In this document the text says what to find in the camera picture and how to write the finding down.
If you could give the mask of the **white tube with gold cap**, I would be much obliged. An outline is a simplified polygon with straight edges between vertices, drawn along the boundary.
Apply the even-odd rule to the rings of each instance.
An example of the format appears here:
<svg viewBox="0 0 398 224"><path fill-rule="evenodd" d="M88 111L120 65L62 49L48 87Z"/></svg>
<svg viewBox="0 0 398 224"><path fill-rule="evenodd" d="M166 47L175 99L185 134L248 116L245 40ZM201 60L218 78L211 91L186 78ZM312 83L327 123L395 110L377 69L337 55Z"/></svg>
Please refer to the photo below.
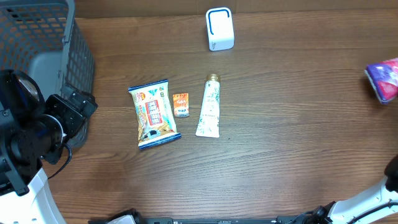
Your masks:
<svg viewBox="0 0 398 224"><path fill-rule="evenodd" d="M196 136L219 138L220 136L220 76L210 74L206 77L201 112Z"/></svg>

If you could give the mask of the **small orange packet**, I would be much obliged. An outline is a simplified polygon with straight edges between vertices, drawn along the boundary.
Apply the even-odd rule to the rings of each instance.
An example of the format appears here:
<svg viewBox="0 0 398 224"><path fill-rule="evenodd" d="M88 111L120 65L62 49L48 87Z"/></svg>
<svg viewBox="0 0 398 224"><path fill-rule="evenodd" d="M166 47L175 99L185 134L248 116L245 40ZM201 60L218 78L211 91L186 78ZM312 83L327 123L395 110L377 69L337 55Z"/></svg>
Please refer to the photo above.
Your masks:
<svg viewBox="0 0 398 224"><path fill-rule="evenodd" d="M177 93L173 95L174 116L178 118L189 117L189 94Z"/></svg>

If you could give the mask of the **gold blue wipes packet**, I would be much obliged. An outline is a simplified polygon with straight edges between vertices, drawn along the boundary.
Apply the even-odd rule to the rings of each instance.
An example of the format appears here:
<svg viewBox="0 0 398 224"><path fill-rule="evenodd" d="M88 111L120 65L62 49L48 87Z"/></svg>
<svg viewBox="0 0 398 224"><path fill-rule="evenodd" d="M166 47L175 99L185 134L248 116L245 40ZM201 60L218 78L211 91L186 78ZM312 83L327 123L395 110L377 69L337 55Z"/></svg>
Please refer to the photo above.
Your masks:
<svg viewBox="0 0 398 224"><path fill-rule="evenodd" d="M140 150L165 144L182 135L177 131L170 100L169 81L159 80L128 88L138 122Z"/></svg>

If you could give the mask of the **red purple pad package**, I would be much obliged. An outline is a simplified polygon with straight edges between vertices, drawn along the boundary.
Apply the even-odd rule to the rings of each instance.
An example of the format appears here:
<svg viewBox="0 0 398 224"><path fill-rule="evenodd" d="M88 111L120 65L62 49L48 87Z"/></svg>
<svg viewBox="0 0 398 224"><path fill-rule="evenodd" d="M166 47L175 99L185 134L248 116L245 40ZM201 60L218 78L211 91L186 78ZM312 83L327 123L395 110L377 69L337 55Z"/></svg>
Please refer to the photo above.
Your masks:
<svg viewBox="0 0 398 224"><path fill-rule="evenodd" d="M370 64L364 72L382 104L397 97L397 58Z"/></svg>

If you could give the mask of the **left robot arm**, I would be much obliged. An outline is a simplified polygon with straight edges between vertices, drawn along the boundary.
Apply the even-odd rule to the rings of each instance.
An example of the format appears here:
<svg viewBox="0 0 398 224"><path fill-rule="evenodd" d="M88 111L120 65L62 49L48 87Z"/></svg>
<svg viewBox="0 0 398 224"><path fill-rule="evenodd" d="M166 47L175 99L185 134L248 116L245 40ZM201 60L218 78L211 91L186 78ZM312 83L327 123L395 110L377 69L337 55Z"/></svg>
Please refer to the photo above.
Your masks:
<svg viewBox="0 0 398 224"><path fill-rule="evenodd" d="M64 223L42 162L56 164L98 105L66 84L44 98L19 70L1 70L1 223Z"/></svg>

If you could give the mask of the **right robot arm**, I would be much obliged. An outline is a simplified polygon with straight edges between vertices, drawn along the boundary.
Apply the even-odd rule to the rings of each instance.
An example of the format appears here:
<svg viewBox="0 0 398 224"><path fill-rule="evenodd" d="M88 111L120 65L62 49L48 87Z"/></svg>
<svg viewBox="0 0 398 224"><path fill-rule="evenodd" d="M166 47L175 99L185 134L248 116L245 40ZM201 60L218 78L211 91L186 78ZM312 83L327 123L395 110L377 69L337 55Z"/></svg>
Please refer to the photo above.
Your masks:
<svg viewBox="0 0 398 224"><path fill-rule="evenodd" d="M372 223L397 213L397 157L384 169L380 182L343 201L319 207L306 223Z"/></svg>

